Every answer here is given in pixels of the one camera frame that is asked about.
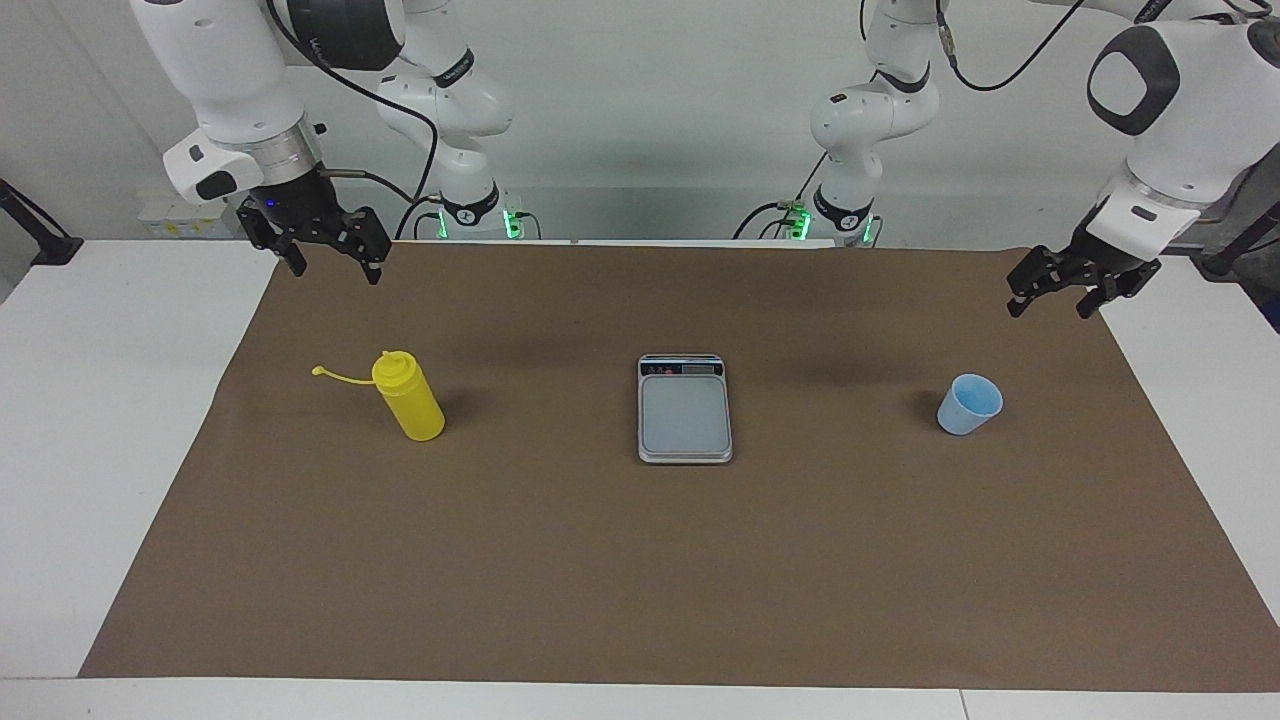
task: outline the white robot link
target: white robot link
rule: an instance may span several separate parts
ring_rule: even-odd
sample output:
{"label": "white robot link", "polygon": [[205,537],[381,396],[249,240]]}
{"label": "white robot link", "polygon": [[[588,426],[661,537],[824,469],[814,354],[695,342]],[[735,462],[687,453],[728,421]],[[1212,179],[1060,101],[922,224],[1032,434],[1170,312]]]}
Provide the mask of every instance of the white robot link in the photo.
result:
{"label": "white robot link", "polygon": [[[1270,6],[1251,12],[1226,0],[1082,6],[1139,23],[1106,45],[1088,85],[1093,111],[1135,142],[1068,247],[1037,246],[1009,275],[1014,316],[1071,286],[1091,287],[1076,306],[1082,318],[1133,297],[1160,269],[1161,251],[1280,142],[1280,22],[1268,17]],[[956,64],[946,8],[938,0],[882,0],[867,41],[876,77],[814,109],[814,137],[828,160],[813,205],[846,243],[863,234],[876,200],[883,173],[876,146],[923,128],[938,111],[929,82],[934,33]]]}
{"label": "white robot link", "polygon": [[[444,208],[442,232],[451,238],[518,237],[520,223],[477,142],[507,132],[511,102],[500,86],[475,68],[475,53],[457,27],[452,5],[453,0],[404,0],[407,36],[401,59],[425,74],[388,77],[378,94],[433,118],[439,127],[435,172]],[[430,152],[431,135],[422,123],[387,105],[378,111]]]}
{"label": "white robot link", "polygon": [[[408,15],[402,0],[269,1],[273,15],[292,31],[292,42],[328,68],[384,69],[402,51],[411,63],[433,68],[442,53],[452,53],[456,42],[440,36],[442,29],[453,29],[439,22],[448,15],[448,1],[410,0]],[[372,209],[348,213],[338,204],[302,101],[285,83],[284,56],[260,3],[129,0],[129,4],[160,65],[196,111],[197,129],[164,156],[179,195],[189,202],[205,202],[248,191],[238,215],[255,247],[275,252],[301,275],[306,260],[296,243],[328,245],[356,259],[369,282],[376,283],[381,263],[390,252],[390,238]],[[497,186],[489,177],[483,195],[470,195],[486,184],[475,181],[475,176],[485,174],[488,163],[466,140],[502,132],[511,118],[500,92],[474,72],[474,55],[458,54],[462,55],[470,59],[465,64],[457,63],[457,58],[449,60],[435,82],[454,87],[470,82],[476,90],[466,95],[467,102],[440,102],[436,94],[424,92],[421,110],[412,106],[410,97],[406,108],[426,118],[435,114],[442,135],[452,132],[449,141],[475,152],[442,163],[442,179],[449,192],[457,193],[451,202],[468,208],[492,195]],[[396,120],[394,127],[404,132],[401,118]],[[412,132],[415,140],[429,145],[425,128],[422,123],[421,131]]]}
{"label": "white robot link", "polygon": [[929,59],[937,42],[936,0],[883,0],[867,31],[876,74],[818,102],[813,136],[827,151],[813,208],[852,245],[870,222],[884,168],[876,146],[910,135],[938,114]]}

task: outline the yellow bottle cap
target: yellow bottle cap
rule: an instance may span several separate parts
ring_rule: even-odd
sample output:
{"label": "yellow bottle cap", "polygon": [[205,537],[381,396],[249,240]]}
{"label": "yellow bottle cap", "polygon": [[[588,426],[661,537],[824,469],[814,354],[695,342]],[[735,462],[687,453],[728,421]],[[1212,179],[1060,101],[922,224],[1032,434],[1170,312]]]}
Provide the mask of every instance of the yellow bottle cap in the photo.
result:
{"label": "yellow bottle cap", "polygon": [[397,350],[383,352],[374,363],[374,383],[383,395],[404,395],[417,383],[417,359]]}

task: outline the blue plastic cup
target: blue plastic cup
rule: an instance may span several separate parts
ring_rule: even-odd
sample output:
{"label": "blue plastic cup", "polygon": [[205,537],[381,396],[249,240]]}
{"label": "blue plastic cup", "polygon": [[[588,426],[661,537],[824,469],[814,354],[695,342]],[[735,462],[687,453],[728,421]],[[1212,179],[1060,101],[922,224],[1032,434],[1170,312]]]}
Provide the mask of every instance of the blue plastic cup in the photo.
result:
{"label": "blue plastic cup", "polygon": [[954,436],[966,436],[1004,409],[1005,396],[996,383],[982,375],[960,375],[938,407],[938,424]]}

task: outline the black clamp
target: black clamp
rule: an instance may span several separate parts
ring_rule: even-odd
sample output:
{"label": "black clamp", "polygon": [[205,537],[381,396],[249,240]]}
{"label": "black clamp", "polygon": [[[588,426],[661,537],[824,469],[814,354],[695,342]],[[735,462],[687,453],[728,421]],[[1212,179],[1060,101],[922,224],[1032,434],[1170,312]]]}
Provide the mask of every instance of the black clamp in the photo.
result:
{"label": "black clamp", "polygon": [[275,254],[280,261],[301,278],[307,269],[307,259],[302,255],[298,242],[328,245],[338,252],[360,263],[369,284],[378,284],[383,277],[381,264],[392,250],[390,237],[372,208],[361,208],[355,213],[343,213],[333,219],[311,218],[301,228],[291,227],[284,232],[275,228],[257,206],[257,201],[247,197],[236,210],[250,243],[259,250]]}
{"label": "black clamp", "polygon": [[1020,318],[1032,302],[1051,292],[1074,286],[1093,286],[1075,306],[1076,314],[1087,320],[1112,300],[1137,296],[1160,268],[1160,260],[1152,260],[1134,269],[1112,273],[1088,258],[1052,252],[1041,245],[1009,273],[1009,288],[1014,293],[1014,299],[1009,301],[1009,314]]}

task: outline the white table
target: white table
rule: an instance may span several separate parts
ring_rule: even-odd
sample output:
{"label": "white table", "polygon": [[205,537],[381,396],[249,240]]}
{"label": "white table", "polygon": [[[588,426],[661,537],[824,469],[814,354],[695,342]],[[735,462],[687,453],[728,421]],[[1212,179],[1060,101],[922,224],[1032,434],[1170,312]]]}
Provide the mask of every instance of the white table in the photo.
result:
{"label": "white table", "polygon": [[[1280,338],[1166,265],[1106,322],[1280,618]],[[0,306],[0,717],[1280,717],[1280,694],[72,679],[273,266],[243,242],[91,242]]]}

